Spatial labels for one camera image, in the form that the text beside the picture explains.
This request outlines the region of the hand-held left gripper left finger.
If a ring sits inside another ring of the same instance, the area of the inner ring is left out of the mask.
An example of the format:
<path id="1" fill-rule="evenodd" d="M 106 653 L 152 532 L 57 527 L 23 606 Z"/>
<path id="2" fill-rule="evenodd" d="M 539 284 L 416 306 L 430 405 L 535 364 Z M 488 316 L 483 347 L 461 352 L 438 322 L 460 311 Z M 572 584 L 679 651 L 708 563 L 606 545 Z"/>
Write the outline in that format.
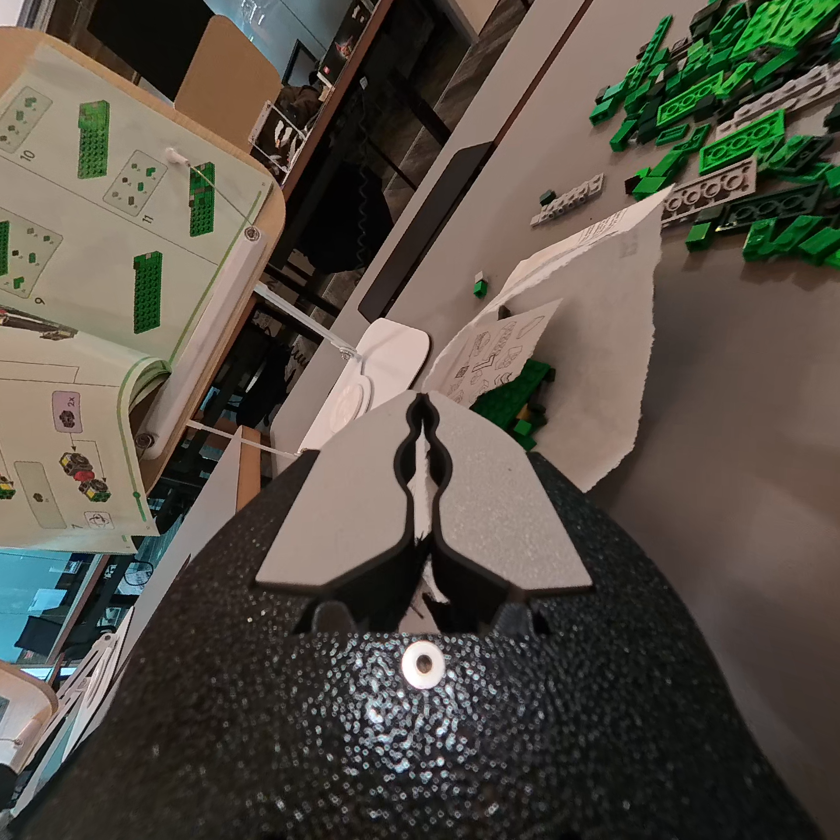
<path id="1" fill-rule="evenodd" d="M 341 602 L 357 623 L 402 621 L 424 564 L 407 486 L 423 405 L 403 392 L 314 454 L 256 583 L 318 605 Z"/>

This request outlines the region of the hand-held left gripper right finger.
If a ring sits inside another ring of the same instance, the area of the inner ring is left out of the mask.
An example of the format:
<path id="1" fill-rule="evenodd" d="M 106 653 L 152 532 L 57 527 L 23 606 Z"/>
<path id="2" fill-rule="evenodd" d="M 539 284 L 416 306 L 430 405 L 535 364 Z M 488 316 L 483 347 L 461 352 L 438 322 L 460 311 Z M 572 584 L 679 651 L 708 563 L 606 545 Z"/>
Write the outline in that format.
<path id="1" fill-rule="evenodd" d="M 429 565 L 445 603 L 424 600 L 439 632 L 482 632 L 499 610 L 590 590 L 592 578 L 526 450 L 437 392 L 423 395 Z"/>

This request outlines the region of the torn white paper bag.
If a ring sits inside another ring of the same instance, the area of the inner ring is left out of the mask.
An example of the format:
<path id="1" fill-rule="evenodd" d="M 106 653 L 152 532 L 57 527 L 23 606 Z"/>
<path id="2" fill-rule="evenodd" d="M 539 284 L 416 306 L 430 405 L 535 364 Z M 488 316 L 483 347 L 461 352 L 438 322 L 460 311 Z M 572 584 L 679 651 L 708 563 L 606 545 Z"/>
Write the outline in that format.
<path id="1" fill-rule="evenodd" d="M 654 274 L 674 187 L 521 261 L 423 381 L 463 406 L 534 358 L 555 370 L 536 450 L 591 490 L 634 448 L 654 342 Z"/>

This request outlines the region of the grey desk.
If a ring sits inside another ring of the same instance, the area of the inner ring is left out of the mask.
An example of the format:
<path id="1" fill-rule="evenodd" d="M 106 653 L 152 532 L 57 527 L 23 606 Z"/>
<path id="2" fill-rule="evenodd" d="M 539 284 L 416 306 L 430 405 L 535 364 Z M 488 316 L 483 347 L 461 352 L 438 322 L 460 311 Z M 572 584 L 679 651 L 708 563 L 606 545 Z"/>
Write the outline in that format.
<path id="1" fill-rule="evenodd" d="M 657 22 L 666 44 L 703 2 L 534 2 L 333 329 L 358 306 L 455 152 L 496 149 L 388 317 L 430 360 L 516 265 L 632 200 L 661 150 L 613 154 L 591 126 Z M 595 200 L 530 227 L 539 196 L 604 173 Z M 687 603 L 754 736 L 827 838 L 838 838 L 838 272 L 746 264 L 742 238 L 690 254 L 670 229 L 655 273 L 654 345 L 637 444 L 592 491 Z"/>

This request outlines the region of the green toy baseplate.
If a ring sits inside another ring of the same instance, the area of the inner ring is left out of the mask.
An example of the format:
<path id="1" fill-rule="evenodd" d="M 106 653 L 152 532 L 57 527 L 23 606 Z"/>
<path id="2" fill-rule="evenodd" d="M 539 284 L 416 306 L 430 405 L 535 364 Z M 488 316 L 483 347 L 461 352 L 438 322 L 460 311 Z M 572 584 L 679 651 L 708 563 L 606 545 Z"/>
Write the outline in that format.
<path id="1" fill-rule="evenodd" d="M 530 452 L 537 444 L 535 433 L 548 422 L 544 392 L 554 382 L 555 375 L 552 366 L 528 360 L 515 379 L 479 396 L 471 410 Z"/>

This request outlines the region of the wooden white book stand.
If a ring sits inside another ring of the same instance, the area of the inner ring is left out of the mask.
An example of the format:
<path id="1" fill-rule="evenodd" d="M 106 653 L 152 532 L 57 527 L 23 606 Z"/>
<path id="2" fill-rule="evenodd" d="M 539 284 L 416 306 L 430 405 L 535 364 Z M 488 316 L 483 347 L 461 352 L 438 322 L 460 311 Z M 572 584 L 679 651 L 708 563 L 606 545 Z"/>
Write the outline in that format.
<path id="1" fill-rule="evenodd" d="M 2 171 L 2 206 L 28 218 L 2 250 L 2 293 L 126 343 L 133 287 L 110 254 L 135 241 L 164 254 L 161 326 L 139 338 L 175 372 L 144 418 L 147 487 L 286 222 L 285 187 L 245 138 L 274 73 L 215 16 L 172 106 L 53 36 L 2 27 L 2 161 L 24 178 Z"/>

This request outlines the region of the black flat pad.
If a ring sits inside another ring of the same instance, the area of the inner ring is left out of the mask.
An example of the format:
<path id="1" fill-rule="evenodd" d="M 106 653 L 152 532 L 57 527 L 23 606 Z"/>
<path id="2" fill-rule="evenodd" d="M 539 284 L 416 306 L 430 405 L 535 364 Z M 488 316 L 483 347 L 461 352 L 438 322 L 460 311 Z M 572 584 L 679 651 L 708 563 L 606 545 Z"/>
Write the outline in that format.
<path id="1" fill-rule="evenodd" d="M 384 317 L 495 150 L 490 141 L 459 150 L 447 163 L 404 235 L 359 303 L 367 321 Z"/>

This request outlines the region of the grey long toy plate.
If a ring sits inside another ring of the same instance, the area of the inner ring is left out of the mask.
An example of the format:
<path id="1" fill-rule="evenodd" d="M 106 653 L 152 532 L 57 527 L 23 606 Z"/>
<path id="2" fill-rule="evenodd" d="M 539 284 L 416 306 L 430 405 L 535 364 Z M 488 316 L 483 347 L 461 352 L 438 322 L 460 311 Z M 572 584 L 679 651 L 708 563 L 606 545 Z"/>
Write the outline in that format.
<path id="1" fill-rule="evenodd" d="M 574 189 L 557 195 L 557 198 L 548 206 L 540 206 L 539 212 L 530 220 L 530 227 L 536 228 L 546 224 L 557 217 L 581 207 L 582 205 L 595 200 L 603 192 L 605 174 L 600 173 L 591 179 L 576 186 Z"/>

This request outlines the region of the green instruction booklet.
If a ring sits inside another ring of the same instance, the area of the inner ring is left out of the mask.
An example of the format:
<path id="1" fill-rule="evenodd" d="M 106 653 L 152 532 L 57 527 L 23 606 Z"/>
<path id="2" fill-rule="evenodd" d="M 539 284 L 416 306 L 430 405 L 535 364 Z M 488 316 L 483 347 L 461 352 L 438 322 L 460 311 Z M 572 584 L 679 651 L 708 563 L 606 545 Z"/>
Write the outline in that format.
<path id="1" fill-rule="evenodd" d="M 272 177 L 56 39 L 2 27 L 3 550 L 127 552 L 276 239 Z"/>

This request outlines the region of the clear acrylic display case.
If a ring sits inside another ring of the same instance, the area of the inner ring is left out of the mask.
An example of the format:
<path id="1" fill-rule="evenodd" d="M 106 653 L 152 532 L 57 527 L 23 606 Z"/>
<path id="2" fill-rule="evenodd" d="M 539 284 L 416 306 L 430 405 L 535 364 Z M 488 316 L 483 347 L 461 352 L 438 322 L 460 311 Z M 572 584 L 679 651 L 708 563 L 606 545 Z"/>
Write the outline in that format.
<path id="1" fill-rule="evenodd" d="M 308 137 L 302 112 L 289 103 L 265 101 L 248 137 L 250 153 L 273 174 L 279 184 L 285 182 Z"/>

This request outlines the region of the pile of green toy bricks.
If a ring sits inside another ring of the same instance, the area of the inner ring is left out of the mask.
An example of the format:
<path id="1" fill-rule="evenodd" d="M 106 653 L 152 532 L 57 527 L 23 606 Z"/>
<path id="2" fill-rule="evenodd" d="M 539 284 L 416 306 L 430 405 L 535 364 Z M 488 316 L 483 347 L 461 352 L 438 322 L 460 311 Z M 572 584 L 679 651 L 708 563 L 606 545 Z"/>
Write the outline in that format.
<path id="1" fill-rule="evenodd" d="M 744 235 L 746 262 L 838 270 L 838 5 L 703 2 L 672 45 L 662 17 L 598 91 L 589 120 L 620 118 L 613 153 L 665 149 L 624 192 L 667 191 L 662 227 L 689 224 L 689 252 Z"/>

